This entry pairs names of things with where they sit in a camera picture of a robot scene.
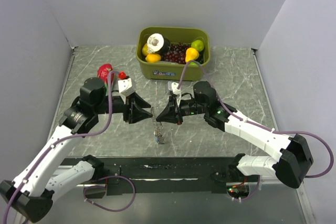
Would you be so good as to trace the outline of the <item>blue tag key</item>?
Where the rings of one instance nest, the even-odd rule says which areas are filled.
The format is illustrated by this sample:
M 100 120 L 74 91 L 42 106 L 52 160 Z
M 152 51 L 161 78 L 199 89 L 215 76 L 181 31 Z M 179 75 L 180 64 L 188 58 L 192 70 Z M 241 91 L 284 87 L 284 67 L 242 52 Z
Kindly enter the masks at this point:
M 155 135 L 154 137 L 155 137 L 155 141 L 156 141 L 157 144 L 159 144 L 159 145 L 165 144 L 163 136 Z

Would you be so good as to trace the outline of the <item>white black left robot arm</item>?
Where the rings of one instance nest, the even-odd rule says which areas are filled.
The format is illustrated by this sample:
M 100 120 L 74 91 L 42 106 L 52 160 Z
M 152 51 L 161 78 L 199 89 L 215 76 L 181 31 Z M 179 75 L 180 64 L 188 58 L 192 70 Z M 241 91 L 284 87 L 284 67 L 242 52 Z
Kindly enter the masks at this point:
M 75 166 L 54 177 L 53 174 L 70 151 L 98 124 L 99 115 L 121 113 L 129 124 L 152 117 L 150 104 L 135 91 L 130 77 L 118 80 L 118 95 L 113 96 L 112 78 L 87 79 L 58 122 L 54 133 L 33 161 L 13 180 L 1 182 L 1 196 L 8 208 L 14 208 L 27 221 L 37 223 L 50 211 L 53 203 L 78 184 L 98 183 L 104 176 L 104 163 L 92 156 L 83 157 Z

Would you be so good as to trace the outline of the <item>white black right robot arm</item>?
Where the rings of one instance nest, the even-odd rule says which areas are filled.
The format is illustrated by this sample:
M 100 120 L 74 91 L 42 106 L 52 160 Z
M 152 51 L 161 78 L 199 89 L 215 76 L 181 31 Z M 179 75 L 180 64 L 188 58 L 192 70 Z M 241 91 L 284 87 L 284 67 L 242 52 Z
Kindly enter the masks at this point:
M 284 185 L 300 187 L 313 164 L 307 140 L 300 134 L 276 134 L 251 120 L 234 107 L 223 103 L 207 81 L 193 86 L 190 99 L 183 100 L 177 82 L 168 82 L 169 101 L 157 116 L 158 122 L 180 125 L 185 116 L 202 114 L 205 122 L 215 129 L 238 136 L 263 150 L 265 156 L 238 154 L 229 169 L 230 177 L 241 181 L 246 176 L 275 177 Z

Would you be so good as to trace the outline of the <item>large silver toothed keyring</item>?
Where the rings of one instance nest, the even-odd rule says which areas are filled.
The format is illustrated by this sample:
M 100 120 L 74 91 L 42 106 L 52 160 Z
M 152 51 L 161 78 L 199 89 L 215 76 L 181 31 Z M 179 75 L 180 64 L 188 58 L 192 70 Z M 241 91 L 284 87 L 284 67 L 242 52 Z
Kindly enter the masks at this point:
M 162 133 L 163 126 L 162 126 L 161 122 L 158 122 L 156 120 L 156 114 L 155 114 L 154 107 L 150 108 L 150 112 L 152 113 L 152 121 L 153 121 L 153 124 L 154 124 L 154 135 L 163 136 L 163 133 Z

